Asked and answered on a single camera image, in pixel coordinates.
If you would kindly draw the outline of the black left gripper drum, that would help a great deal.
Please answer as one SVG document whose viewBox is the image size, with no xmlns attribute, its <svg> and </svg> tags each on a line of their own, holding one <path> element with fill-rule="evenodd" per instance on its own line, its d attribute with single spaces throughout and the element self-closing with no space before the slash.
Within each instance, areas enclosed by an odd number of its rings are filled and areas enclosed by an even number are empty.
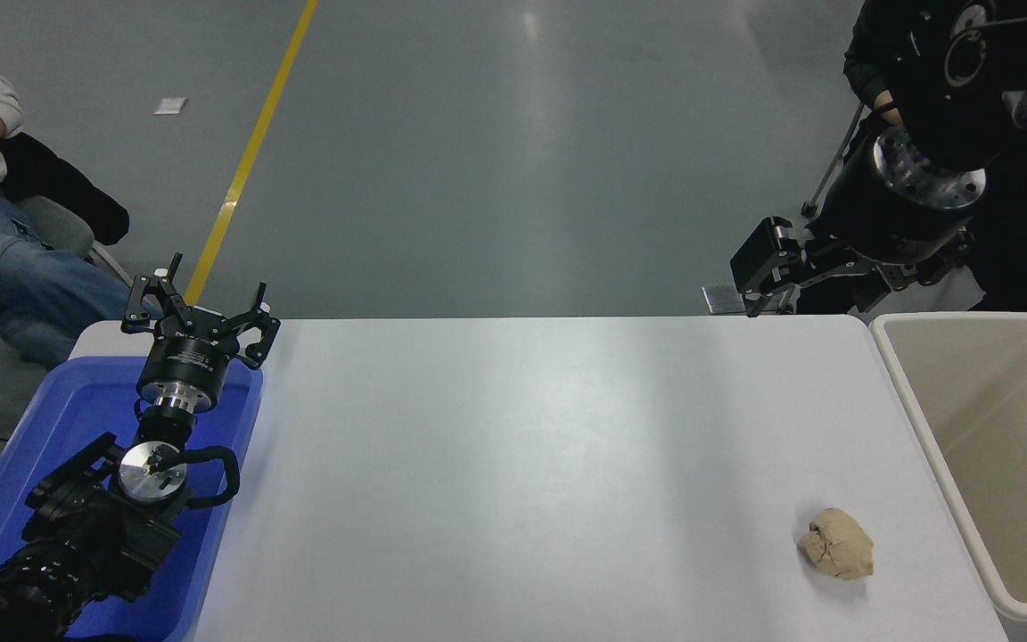
<svg viewBox="0 0 1027 642">
<path fill-rule="evenodd" d="M 239 342 L 229 338 L 228 349 L 219 345 L 227 317 L 204 308 L 194 309 L 194 325 L 187 326 L 179 316 L 153 322 L 154 337 L 150 354 L 139 375 L 137 389 L 142 395 L 156 395 L 166 383 L 183 383 L 203 395 L 218 395 L 223 390 L 228 363 L 239 349 Z"/>
</svg>

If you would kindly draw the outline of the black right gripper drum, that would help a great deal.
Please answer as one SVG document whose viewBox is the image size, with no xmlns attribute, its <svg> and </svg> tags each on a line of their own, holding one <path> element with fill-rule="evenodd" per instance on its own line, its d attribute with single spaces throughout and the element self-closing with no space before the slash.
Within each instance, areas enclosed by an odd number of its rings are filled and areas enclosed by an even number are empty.
<svg viewBox="0 0 1027 642">
<path fill-rule="evenodd" d="M 929 161 L 895 160 L 855 152 L 828 191 L 822 235 L 885 264 L 929 259 L 981 210 L 985 171 L 952 172 Z"/>
</svg>

